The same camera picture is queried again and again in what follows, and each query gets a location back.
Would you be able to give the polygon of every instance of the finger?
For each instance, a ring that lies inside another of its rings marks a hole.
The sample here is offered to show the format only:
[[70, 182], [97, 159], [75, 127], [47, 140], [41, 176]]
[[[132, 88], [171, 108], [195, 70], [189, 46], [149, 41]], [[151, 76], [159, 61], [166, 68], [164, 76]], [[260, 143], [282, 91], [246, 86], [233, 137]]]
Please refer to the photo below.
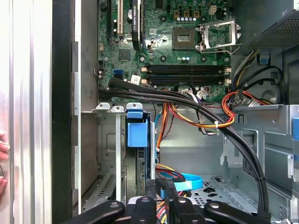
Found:
[[3, 150], [3, 151], [8, 151], [10, 148], [9, 144], [3, 142], [3, 141], [0, 141], [0, 150]]
[[7, 180], [2, 179], [2, 181], [0, 182], [0, 195], [2, 195], [6, 185], [7, 185]]
[[7, 153], [0, 151], [0, 160], [7, 160], [9, 158]]

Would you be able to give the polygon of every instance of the sata port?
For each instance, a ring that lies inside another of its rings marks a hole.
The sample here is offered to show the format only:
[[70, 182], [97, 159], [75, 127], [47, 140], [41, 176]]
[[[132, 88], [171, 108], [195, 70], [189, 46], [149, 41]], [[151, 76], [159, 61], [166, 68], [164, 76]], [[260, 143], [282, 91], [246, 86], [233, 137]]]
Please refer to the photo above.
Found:
[[113, 77], [123, 80], [123, 70], [113, 70]]

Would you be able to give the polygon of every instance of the blue drive latch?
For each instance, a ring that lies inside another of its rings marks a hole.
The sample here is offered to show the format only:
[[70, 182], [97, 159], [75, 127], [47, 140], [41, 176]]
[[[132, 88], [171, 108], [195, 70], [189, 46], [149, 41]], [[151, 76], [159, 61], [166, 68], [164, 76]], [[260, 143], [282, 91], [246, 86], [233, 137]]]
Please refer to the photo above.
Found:
[[[127, 118], [142, 119], [142, 110], [128, 110]], [[148, 146], [148, 121], [145, 123], [128, 123], [128, 147]]]
[[293, 139], [299, 141], [299, 118], [293, 118]]

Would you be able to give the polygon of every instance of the screw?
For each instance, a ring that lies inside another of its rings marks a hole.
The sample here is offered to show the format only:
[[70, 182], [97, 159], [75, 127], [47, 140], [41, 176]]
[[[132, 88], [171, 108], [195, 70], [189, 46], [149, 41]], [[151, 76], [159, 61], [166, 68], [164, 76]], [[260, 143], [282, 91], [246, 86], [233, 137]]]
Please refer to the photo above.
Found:
[[149, 199], [144, 198], [144, 199], [142, 199], [141, 201], [142, 201], [142, 202], [149, 202]]
[[186, 202], [186, 199], [184, 199], [184, 198], [179, 198], [178, 201], [179, 201], [180, 203], [185, 203], [185, 202]]
[[213, 209], [217, 209], [217, 208], [219, 208], [219, 204], [217, 204], [217, 203], [210, 203], [210, 206], [211, 206]]
[[117, 203], [112, 203], [111, 205], [110, 205], [110, 207], [111, 208], [117, 208], [119, 205], [117, 204]]

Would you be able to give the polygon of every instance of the motherboard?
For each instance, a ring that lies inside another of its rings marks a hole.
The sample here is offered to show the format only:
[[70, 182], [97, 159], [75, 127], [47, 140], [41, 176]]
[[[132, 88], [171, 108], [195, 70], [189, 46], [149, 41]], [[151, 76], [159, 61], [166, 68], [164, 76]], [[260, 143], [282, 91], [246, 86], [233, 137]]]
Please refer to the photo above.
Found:
[[[225, 95], [230, 54], [201, 52], [198, 27], [229, 19], [228, 0], [99, 0], [98, 83], [113, 77], [154, 89]], [[230, 27], [208, 30], [210, 47], [230, 41]]]

